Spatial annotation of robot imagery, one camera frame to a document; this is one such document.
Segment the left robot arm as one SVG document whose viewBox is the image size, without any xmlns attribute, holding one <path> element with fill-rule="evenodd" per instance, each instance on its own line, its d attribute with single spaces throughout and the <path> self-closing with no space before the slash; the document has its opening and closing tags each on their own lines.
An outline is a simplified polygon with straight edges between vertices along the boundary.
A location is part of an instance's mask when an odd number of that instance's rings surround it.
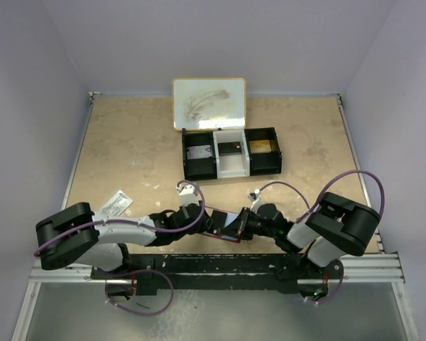
<svg viewBox="0 0 426 341">
<path fill-rule="evenodd" d="M 127 244 L 167 246 L 211 226 L 203 202 L 128 219 L 96 214 L 89 203 L 79 202 L 36 224 L 34 256 L 44 270 L 84 264 L 125 278 L 132 269 Z"/>
</svg>

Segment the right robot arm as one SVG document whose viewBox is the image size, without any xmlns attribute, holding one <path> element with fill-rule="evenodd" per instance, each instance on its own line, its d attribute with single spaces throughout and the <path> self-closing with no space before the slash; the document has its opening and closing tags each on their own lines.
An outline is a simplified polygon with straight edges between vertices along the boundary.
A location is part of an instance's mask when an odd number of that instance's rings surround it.
<svg viewBox="0 0 426 341">
<path fill-rule="evenodd" d="M 254 236 L 274 239 L 287 254 L 303 249 L 302 272 L 317 278 L 332 261 L 343 255 L 362 256 L 381 221 L 381 213 L 341 195 L 326 192 L 314 211 L 298 222 L 283 216 L 273 203 L 254 200 L 224 227 L 222 236 L 251 240 Z"/>
</svg>

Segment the black white three-bin organizer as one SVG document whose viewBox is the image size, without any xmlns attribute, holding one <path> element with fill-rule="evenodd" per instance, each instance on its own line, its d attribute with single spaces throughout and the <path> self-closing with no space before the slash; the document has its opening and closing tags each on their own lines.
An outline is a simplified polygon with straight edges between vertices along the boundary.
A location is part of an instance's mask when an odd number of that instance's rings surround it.
<svg viewBox="0 0 426 341">
<path fill-rule="evenodd" d="M 182 167 L 191 181 L 275 175 L 282 151 L 273 127 L 182 132 Z"/>
</svg>

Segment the red card holder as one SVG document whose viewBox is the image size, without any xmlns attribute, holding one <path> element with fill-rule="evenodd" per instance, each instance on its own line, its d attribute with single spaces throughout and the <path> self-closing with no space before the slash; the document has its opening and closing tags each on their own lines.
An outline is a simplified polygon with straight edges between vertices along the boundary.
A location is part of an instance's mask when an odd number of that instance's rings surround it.
<svg viewBox="0 0 426 341">
<path fill-rule="evenodd" d="M 241 242 L 239 237 L 229 236 L 224 233 L 225 228 L 238 217 L 238 213 L 212 206 L 207 206 L 207 213 L 211 219 L 211 225 L 207 231 L 202 232 L 201 235 L 235 244 L 239 244 Z"/>
</svg>

